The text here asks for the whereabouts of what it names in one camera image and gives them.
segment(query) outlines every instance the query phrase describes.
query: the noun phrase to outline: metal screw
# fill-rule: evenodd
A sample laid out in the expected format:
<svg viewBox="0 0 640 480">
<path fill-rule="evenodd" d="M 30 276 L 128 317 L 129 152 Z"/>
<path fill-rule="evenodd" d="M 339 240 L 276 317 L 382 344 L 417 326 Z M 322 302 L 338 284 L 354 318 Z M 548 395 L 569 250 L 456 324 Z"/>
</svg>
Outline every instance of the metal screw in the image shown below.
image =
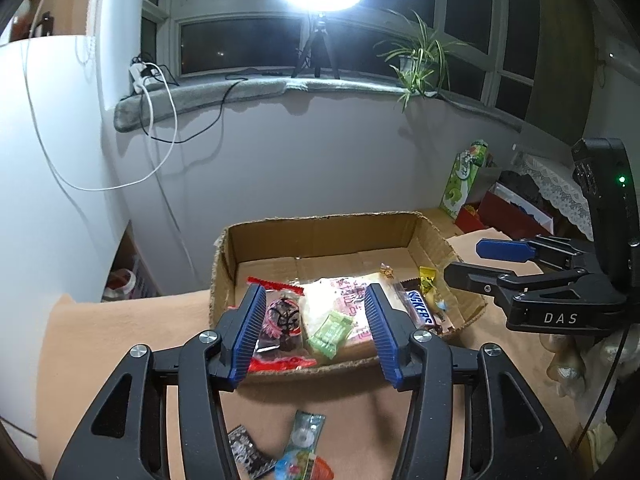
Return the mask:
<svg viewBox="0 0 640 480">
<path fill-rule="evenodd" d="M 200 342 L 204 344 L 213 343 L 216 339 L 218 339 L 218 334 L 213 332 L 213 330 L 205 330 L 200 334 Z"/>
<path fill-rule="evenodd" d="M 433 335 L 431 335 L 431 332 L 427 332 L 426 330 L 418 330 L 414 332 L 414 339 L 418 343 L 427 343 L 431 341 L 432 337 Z"/>
<path fill-rule="evenodd" d="M 491 357 L 495 357 L 502 353 L 502 349 L 495 343 L 488 343 L 484 345 L 484 353 Z"/>
<path fill-rule="evenodd" d="M 131 350 L 129 350 L 129 354 L 131 355 L 131 357 L 142 357 L 144 354 L 146 354 L 146 346 L 144 345 L 135 345 Z"/>
</svg>

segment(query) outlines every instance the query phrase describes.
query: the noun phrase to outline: red box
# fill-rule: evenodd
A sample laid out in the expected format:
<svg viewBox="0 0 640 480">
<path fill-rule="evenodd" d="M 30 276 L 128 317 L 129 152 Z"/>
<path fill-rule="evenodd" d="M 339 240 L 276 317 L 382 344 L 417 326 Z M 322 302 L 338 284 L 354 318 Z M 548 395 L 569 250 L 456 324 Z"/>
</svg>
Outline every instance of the red box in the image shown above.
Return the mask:
<svg viewBox="0 0 640 480">
<path fill-rule="evenodd" d="M 464 206 L 458 213 L 455 224 L 462 230 L 463 233 L 472 233 L 473 231 L 486 229 L 486 226 L 482 224 L 482 222 L 479 221 L 478 218 L 467 211 Z"/>
<path fill-rule="evenodd" d="M 482 199 L 478 214 L 482 223 L 495 227 L 512 240 L 551 234 L 532 217 L 491 192 L 486 193 Z"/>
</svg>

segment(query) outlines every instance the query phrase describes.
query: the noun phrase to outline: tripod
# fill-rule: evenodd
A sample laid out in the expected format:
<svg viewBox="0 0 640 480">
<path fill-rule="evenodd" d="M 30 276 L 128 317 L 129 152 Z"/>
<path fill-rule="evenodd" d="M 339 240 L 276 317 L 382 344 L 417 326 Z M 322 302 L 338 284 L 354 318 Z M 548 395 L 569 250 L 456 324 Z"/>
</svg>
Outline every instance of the tripod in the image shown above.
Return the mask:
<svg viewBox="0 0 640 480">
<path fill-rule="evenodd" d="M 334 73 L 334 79 L 340 79 L 340 73 L 338 72 L 338 63 L 335 58 L 334 48 L 331 43 L 331 38 L 329 37 L 329 33 L 326 30 L 326 19 L 324 18 L 324 14 L 320 12 L 318 17 L 316 18 L 313 26 L 313 31 L 309 36 L 309 39 L 306 40 L 306 44 L 304 49 L 302 50 L 302 54 L 300 54 L 300 58 L 298 59 L 298 64 L 293 70 L 292 78 L 298 77 L 300 72 L 302 72 L 302 67 L 305 64 L 305 60 L 309 53 L 311 53 L 311 63 L 314 66 L 314 72 L 316 77 L 320 77 L 320 62 L 318 60 L 318 56 L 314 53 L 316 51 L 316 44 L 318 41 L 324 41 L 324 46 L 326 47 L 326 52 L 329 56 L 329 65 L 331 66 L 331 70 Z"/>
</svg>

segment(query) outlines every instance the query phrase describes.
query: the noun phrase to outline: window sill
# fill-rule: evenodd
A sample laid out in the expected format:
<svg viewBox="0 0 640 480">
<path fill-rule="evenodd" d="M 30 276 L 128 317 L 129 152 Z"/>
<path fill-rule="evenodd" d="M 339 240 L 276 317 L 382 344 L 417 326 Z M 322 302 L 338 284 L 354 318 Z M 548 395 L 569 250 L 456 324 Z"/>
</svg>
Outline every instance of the window sill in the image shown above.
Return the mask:
<svg viewBox="0 0 640 480">
<path fill-rule="evenodd" d="M 225 79 L 223 75 L 203 75 L 183 78 L 179 87 L 172 87 L 172 97 L 178 115 L 217 106 L 221 103 L 224 94 L 241 73 L 234 74 L 236 79 Z M 288 91 L 303 91 L 311 93 L 356 93 L 370 95 L 390 95 L 396 98 L 402 95 L 402 88 L 395 86 L 391 80 L 384 78 L 367 78 L 357 75 L 345 77 L 340 80 L 332 78 L 296 78 L 286 76 L 262 76 L 247 75 L 248 81 L 234 88 L 226 98 L 226 103 L 254 101 L 258 99 L 272 98 L 284 95 Z M 154 104 L 156 122 L 173 116 L 171 105 L 164 97 L 166 90 L 159 88 L 150 92 Z M 433 97 L 442 99 L 455 108 L 488 117 L 499 121 L 516 131 L 522 129 L 523 121 L 496 108 L 489 108 L 473 99 L 453 92 L 434 92 Z M 140 99 L 144 96 L 132 96 L 120 101 L 114 111 L 114 127 L 120 133 L 132 132 L 140 128 Z M 142 121 L 148 123 L 148 107 L 143 106 Z"/>
</svg>

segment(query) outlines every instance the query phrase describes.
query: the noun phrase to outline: white pot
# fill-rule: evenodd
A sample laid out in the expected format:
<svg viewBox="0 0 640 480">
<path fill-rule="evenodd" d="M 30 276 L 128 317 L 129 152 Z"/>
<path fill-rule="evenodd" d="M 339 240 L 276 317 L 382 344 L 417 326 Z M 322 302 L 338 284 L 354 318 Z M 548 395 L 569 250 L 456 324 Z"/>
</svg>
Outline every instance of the white pot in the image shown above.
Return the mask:
<svg viewBox="0 0 640 480">
<path fill-rule="evenodd" d="M 400 72 L 408 72 L 413 70 L 418 60 L 411 56 L 398 56 L 400 60 Z M 439 66 L 435 62 L 423 61 L 421 68 L 433 68 L 433 73 L 427 78 L 427 82 L 435 90 L 438 88 L 438 80 L 440 76 Z"/>
</svg>

